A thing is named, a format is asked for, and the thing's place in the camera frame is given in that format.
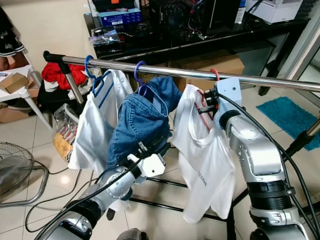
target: floor mat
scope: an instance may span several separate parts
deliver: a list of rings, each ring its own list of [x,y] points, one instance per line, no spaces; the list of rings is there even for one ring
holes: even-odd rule
[[[267,101],[256,108],[294,139],[317,120],[314,115],[299,107],[287,96]],[[311,151],[318,147],[320,147],[320,133],[317,133],[304,148]]]

